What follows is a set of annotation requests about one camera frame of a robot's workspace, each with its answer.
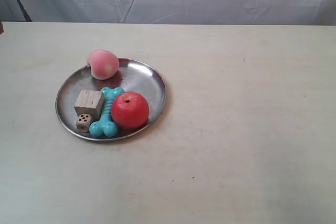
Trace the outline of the wooden block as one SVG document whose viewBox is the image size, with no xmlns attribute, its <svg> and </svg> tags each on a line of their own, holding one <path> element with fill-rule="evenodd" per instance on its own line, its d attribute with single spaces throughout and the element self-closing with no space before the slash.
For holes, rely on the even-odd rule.
<svg viewBox="0 0 336 224">
<path fill-rule="evenodd" d="M 76 99 L 74 110 L 78 116 L 88 114 L 95 120 L 99 120 L 103 105 L 104 95 L 101 91 L 81 90 Z"/>
</svg>

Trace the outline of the red orange fruit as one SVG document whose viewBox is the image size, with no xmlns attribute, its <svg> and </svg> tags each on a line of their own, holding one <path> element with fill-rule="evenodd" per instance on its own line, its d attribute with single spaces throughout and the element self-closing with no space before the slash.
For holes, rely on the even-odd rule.
<svg viewBox="0 0 336 224">
<path fill-rule="evenodd" d="M 115 98 L 111 107 L 113 121 L 123 129 L 132 130 L 148 121 L 150 108 L 143 95 L 126 91 Z"/>
</svg>

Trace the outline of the round metal plate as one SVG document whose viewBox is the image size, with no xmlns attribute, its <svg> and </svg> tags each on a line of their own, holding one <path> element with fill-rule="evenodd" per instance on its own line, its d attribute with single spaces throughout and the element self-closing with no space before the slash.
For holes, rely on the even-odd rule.
<svg viewBox="0 0 336 224">
<path fill-rule="evenodd" d="M 97 80 L 90 72 L 88 66 L 84 66 L 71 74 L 60 87 L 55 101 L 57 117 L 63 127 L 71 134 L 89 141 L 108 142 L 118 141 L 132 137 L 152 125 L 166 105 L 167 86 L 162 76 L 151 66 L 133 59 L 120 58 L 118 72 L 107 80 Z M 93 137 L 89 133 L 76 129 L 75 101 L 80 90 L 100 90 L 103 87 L 122 87 L 125 91 L 135 91 L 142 94 L 150 108 L 148 121 L 139 129 L 118 130 L 116 136 Z"/>
</svg>

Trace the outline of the pink peach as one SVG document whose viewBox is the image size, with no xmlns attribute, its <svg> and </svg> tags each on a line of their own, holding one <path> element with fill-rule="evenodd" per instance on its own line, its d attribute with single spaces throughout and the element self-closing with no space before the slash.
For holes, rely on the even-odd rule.
<svg viewBox="0 0 336 224">
<path fill-rule="evenodd" d="M 106 80 L 117 73 L 120 63 L 115 54 L 108 50 L 99 49 L 89 55 L 87 65 L 94 78 Z"/>
</svg>

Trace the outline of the wooden die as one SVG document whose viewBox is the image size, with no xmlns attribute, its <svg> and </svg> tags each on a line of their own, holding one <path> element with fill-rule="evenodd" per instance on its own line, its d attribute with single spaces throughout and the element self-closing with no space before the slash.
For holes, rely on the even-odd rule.
<svg viewBox="0 0 336 224">
<path fill-rule="evenodd" d="M 80 114 L 76 120 L 76 128 L 80 132 L 89 132 L 93 117 L 90 114 Z"/>
</svg>

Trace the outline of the turquoise bone toy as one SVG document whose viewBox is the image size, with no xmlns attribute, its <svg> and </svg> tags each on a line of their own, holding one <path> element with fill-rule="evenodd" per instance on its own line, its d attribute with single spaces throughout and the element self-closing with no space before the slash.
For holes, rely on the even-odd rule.
<svg viewBox="0 0 336 224">
<path fill-rule="evenodd" d="M 100 119 L 93 122 L 89 127 L 89 133 L 93 137 L 100 137 L 105 135 L 107 137 L 113 137 L 118 132 L 118 127 L 112 120 L 111 108 L 114 100 L 124 92 L 121 87 L 116 87 L 114 89 L 109 87 L 104 87 L 101 89 L 104 95 L 104 104 L 102 107 Z"/>
</svg>

